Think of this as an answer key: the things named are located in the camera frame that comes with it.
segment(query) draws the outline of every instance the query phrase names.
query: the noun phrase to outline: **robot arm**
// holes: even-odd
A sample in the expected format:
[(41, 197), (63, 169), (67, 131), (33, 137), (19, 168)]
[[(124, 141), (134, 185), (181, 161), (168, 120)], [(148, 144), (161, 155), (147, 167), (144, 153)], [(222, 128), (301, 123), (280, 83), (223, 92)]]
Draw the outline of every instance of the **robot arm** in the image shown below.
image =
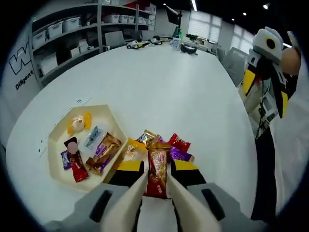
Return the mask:
[(270, 78), (276, 99), (279, 116), (282, 118), (288, 101), (285, 80), (280, 67), (283, 40), (273, 29), (260, 29), (253, 40), (253, 49), (249, 50), (248, 69), (245, 72), (243, 88), (246, 95), (250, 92), (254, 81)]

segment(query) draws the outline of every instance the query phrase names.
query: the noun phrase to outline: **white round table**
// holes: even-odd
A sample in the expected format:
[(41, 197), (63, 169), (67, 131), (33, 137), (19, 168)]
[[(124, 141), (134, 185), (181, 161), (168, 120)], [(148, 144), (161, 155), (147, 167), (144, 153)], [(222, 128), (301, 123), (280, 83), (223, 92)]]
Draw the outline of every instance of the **white round table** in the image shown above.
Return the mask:
[(38, 141), (77, 98), (108, 104), (127, 136), (144, 129), (168, 140), (175, 132), (191, 142), (189, 153), (207, 182), (239, 201), (251, 216), (257, 181), (253, 132), (244, 105), (216, 56), (174, 51), (168, 45), (117, 48), (63, 73), (28, 105), (6, 147), (9, 176), (40, 224), (63, 220), (85, 195), (53, 180), (47, 151)]

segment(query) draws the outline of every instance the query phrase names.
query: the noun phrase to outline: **window blind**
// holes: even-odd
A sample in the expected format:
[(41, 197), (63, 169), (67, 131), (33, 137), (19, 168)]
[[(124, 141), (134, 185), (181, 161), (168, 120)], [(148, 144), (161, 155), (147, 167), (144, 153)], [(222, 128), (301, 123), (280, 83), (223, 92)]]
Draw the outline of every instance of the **window blind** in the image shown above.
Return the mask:
[(253, 47), (252, 46), (253, 39), (254, 35), (246, 31), (245, 29), (241, 28), (240, 26), (235, 25), (231, 48), (235, 47), (249, 54), (249, 49)]
[(222, 19), (208, 13), (191, 11), (189, 21), (189, 34), (219, 41)]

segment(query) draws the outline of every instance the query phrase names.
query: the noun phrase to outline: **white tray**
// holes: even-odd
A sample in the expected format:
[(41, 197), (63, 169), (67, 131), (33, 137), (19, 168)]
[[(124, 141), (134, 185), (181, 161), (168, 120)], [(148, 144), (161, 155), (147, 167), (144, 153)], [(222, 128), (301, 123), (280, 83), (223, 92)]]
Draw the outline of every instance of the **white tray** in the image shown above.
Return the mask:
[[(96, 125), (108, 125), (109, 133), (119, 139), (122, 142), (122, 146), (115, 155), (115, 157), (110, 161), (110, 163), (104, 168), (103, 175), (98, 176), (88, 171), (89, 177), (85, 180), (82, 180), (79, 183), (76, 183), (73, 178), (73, 173), (71, 169), (64, 170), (61, 158), (61, 152), (66, 150), (64, 146), (64, 142), (67, 141), (72, 136), (67, 134), (67, 127), (70, 123), (70, 120), (78, 115), (83, 115), (86, 112), (89, 112), (92, 116), (91, 129), (87, 131), (82, 131), (80, 133), (76, 133), (73, 136), (77, 138), (77, 141), (83, 141), (89, 133), (91, 133), (92, 129)], [(81, 106), (72, 108), (54, 127), (52, 132), (48, 136), (48, 164), (49, 164), (49, 172), (51, 177), (59, 181), (67, 186), (70, 186), (75, 189), (80, 189), (83, 191), (91, 191), (94, 187), (100, 184), (107, 173), (111, 169), (112, 165), (116, 161), (117, 157), (121, 153), (124, 145), (127, 143), (127, 136), (119, 127), (116, 119), (114, 118), (110, 108), (108, 105), (97, 105), (97, 106)], [(84, 154), (81, 152), (81, 157), (86, 163), (89, 158), (89, 154)]]

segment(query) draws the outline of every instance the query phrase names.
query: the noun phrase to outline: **shelving unit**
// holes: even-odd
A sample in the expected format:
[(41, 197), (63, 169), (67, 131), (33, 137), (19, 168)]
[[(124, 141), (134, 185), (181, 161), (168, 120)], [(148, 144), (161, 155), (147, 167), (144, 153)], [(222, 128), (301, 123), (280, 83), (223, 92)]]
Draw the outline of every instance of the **shelving unit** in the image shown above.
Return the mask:
[[(135, 23), (103, 23), (101, 21), (102, 13), (104, 14), (118, 14), (118, 15), (130, 15), (135, 16), (136, 20)], [(43, 43), (40, 47), (37, 47), (35, 49), (32, 48), (32, 38), (34, 35), (42, 32), (44, 29), (46, 29), (48, 26), (53, 25), (56, 22), (75, 17), (77, 15), (86, 15), (86, 14), (93, 14), (97, 16), (96, 22), (92, 21), (92, 24), (89, 26), (83, 26), (71, 30), (65, 33), (62, 33), (58, 35), (55, 38), (48, 39)], [(33, 69), (35, 72), (36, 79), (41, 86), (41, 88), (44, 88), (47, 84), (49, 84), (51, 81), (56, 79), (59, 75), (64, 73), (66, 70), (70, 69), (71, 67), (83, 62), (84, 60), (91, 58), (95, 55), (98, 55), (103, 52), (103, 43), (102, 43), (102, 37), (104, 36), (104, 28), (105, 27), (119, 27), (119, 29), (124, 28), (131, 28), (135, 29), (135, 32), (137, 32), (139, 29), (142, 30), (148, 30), (149, 25), (138, 25), (138, 17), (146, 17), (148, 18), (151, 14), (148, 11), (143, 11), (139, 9), (139, 6), (137, 5), (137, 8), (131, 8), (126, 6), (119, 6), (119, 5), (102, 5), (102, 0), (98, 0), (98, 3), (86, 3), (83, 5), (73, 6), (69, 7), (57, 12), (53, 12), (45, 17), (41, 18), (34, 18), (32, 20), (32, 24), (30, 26), (30, 33), (29, 33), (29, 51), (30, 51), (30, 57), (33, 64)], [(77, 56), (74, 56), (61, 64), (59, 64), (56, 68), (51, 70), (49, 73), (45, 74), (44, 76), (40, 77), (40, 69), (38, 66), (38, 63), (35, 59), (35, 57), (40, 53), (46, 50), (46, 48), (49, 48), (51, 45), (54, 45), (57, 41), (63, 41), (64, 37), (68, 37), (72, 34), (80, 34), (85, 31), (94, 30), (97, 28), (97, 35), (98, 35), (98, 47), (95, 47), (83, 54), (79, 54)], [(133, 41), (134, 39), (125, 39), (125, 42)]]

